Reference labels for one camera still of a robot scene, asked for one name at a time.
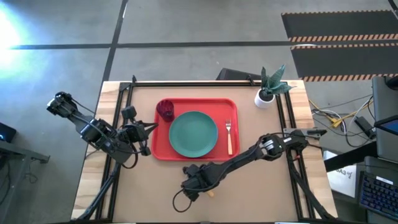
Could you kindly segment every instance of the potted plant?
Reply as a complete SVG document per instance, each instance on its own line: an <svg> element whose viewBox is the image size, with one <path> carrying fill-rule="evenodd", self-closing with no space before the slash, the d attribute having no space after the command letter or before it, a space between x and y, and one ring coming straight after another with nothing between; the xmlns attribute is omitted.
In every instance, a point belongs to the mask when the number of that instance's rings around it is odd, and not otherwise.
<svg viewBox="0 0 398 224"><path fill-rule="evenodd" d="M271 77L263 67L261 70L261 88L256 94L254 103L259 108L267 108L275 100L276 94L287 93L293 87L286 82L280 82L285 72L285 65L282 65Z"/></svg>

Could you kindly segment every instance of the wooden table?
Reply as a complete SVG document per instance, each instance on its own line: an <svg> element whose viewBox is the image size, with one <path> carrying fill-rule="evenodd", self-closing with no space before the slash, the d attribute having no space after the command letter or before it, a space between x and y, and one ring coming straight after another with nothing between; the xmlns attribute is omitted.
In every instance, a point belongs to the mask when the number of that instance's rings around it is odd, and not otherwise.
<svg viewBox="0 0 398 224"><path fill-rule="evenodd" d="M303 81L288 80L287 82L291 86L296 86L290 91L290 99L293 106L297 128L313 128L314 123L310 111L310 105L308 103L308 96L305 91ZM96 112L97 118L102 118L109 123L112 122L114 116L114 109L116 106L116 98L118 94L119 84L120 82L104 82ZM122 103L122 105L125 105L126 98L124 98L123 100L124 102ZM285 100L283 97L282 97L282 104L284 106L285 120L287 126L289 127L290 121L289 121ZM88 147L87 153L90 153L93 150L94 149L92 147ZM91 155L85 161L81 173L80 184L76 194L76 200L72 212L72 218L76 218L79 215L81 215L85 211L87 206L91 203L91 201L94 199L95 195L98 193L101 185L101 179L103 176L105 158L106 154L103 153L102 151L99 151ZM323 163L322 154L320 150L314 147L307 147L303 151L303 158L305 161L305 167L311 191L315 194L317 199L327 209L327 211L333 216L337 217L335 204L331 194L331 189L329 186L328 178L326 176L325 165ZM108 192L104 203L104 211L108 210L109 195L110 192ZM300 190L300 199L303 207L304 216L307 217L308 213L305 205L305 196L301 192L301 190Z"/></svg>

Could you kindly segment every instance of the gray floor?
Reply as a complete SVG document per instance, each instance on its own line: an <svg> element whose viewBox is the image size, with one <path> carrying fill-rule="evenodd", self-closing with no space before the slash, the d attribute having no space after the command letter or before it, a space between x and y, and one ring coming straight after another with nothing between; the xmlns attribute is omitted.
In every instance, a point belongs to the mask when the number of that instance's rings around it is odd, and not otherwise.
<svg viewBox="0 0 398 224"><path fill-rule="evenodd" d="M121 0L0 1L0 46L108 44L120 6ZM287 40L282 12L365 9L390 9L390 5L387 0L130 0L119 42ZM72 124L52 116L45 106L62 90L95 109L108 52L0 50L0 121L18 130L16 144L51 155L47 165L32 165L39 181L24 182L7 223L69 220L86 144ZM262 66L273 71L283 63L285 79L296 79L288 47L119 49L109 79L130 80L134 74L139 80L213 80L223 67L259 73ZM371 93L369 81L307 83L306 87L310 99L321 107ZM333 110L350 113L365 101ZM360 115L372 123L366 110ZM324 118L317 119L327 124ZM359 129L353 126L351 131ZM352 138L353 144L362 141ZM344 137L333 133L321 144L340 152L352 149Z"/></svg>

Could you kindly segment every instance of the brown cardboard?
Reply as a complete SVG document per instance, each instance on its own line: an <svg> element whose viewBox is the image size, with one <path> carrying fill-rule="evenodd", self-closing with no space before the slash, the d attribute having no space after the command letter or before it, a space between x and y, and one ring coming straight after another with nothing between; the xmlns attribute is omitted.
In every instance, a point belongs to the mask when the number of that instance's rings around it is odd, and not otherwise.
<svg viewBox="0 0 398 224"><path fill-rule="evenodd" d="M132 94L137 117L153 121L155 106L163 98L229 98L238 108L241 152L252 146L259 136L281 132L276 100L268 109L254 104L258 87L138 87ZM131 157L127 166L133 162ZM132 170L122 169L114 210L114 222L273 222L297 221L285 155L280 159L255 161L221 181L213 189L215 196L200 194L185 213L172 207L173 196L186 180L183 166L192 162L159 161L153 156L139 156ZM176 206L189 204L183 194Z"/></svg>

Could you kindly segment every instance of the teal plate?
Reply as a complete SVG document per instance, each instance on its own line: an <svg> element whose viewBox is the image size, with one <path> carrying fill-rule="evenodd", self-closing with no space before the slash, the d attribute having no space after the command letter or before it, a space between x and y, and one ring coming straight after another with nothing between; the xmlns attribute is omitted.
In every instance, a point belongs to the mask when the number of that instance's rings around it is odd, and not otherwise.
<svg viewBox="0 0 398 224"><path fill-rule="evenodd" d="M208 154L216 145L218 129L207 114L190 111L178 116L169 131L170 144L180 155L197 158Z"/></svg>

